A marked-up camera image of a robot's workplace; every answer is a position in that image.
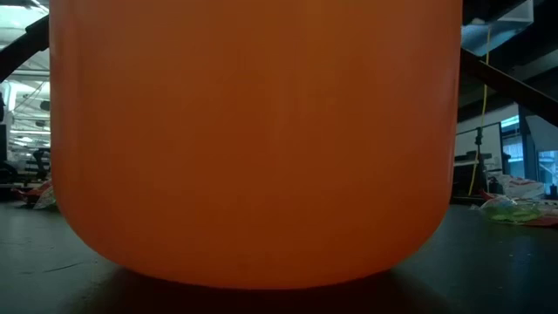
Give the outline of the orange plastic bucket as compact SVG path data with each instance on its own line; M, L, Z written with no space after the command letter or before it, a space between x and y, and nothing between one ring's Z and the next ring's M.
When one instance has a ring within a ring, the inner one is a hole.
M449 205L462 0L50 0L51 165L75 233L139 273L341 283Z

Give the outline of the white red-striped bag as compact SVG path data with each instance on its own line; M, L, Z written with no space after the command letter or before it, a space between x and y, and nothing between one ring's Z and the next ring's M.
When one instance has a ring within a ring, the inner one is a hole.
M545 194L544 184L538 181L508 174L499 174L496 179L502 186L504 195L509 198L534 199Z

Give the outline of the black tripod stand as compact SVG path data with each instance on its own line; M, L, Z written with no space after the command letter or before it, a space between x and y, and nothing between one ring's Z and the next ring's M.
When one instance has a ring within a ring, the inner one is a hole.
M481 191L485 189L486 179L484 175L484 157L481 152L481 145L483 139L483 127L479 126L476 128L476 137L474 144L476 145L476 153L473 164L472 178L470 182L470 187L468 195L479 195Z

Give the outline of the clear green candy bag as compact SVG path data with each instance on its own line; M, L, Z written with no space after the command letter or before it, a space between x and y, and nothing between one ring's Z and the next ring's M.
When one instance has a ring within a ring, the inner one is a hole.
M47 188L40 195L40 197L38 198L37 202L34 205L34 209L36 209L36 210L40 210L40 209L57 210L58 209L57 200L56 200L56 196L54 194L53 187Z
M506 196L498 196L482 205L472 205L471 210L480 212L485 219L507 224L525 224L542 217L542 212L533 203L521 203Z

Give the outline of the red Skittles candy pack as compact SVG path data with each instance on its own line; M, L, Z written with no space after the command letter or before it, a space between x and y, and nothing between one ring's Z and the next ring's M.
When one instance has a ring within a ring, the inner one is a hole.
M532 221L526 222L526 226L541 228L558 228L558 211L551 211Z
M36 188L29 190L13 188L11 192L16 196L16 198L18 198L19 201L24 201L28 205L34 205L51 186L51 181L45 181Z

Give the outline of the black table mat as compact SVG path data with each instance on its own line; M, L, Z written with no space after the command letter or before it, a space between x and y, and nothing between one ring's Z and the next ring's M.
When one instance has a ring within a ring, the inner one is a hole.
M558 229L453 206L389 271L307 290L223 290L124 270L60 214L0 203L0 314L558 314Z

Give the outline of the white framed board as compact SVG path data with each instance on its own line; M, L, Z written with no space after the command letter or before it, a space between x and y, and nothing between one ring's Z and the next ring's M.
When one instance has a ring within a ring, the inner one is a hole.
M454 161L456 165L472 164L475 160L478 129L474 128L456 134ZM482 128L480 140L480 158L487 169L502 168L502 144L500 123L493 123Z

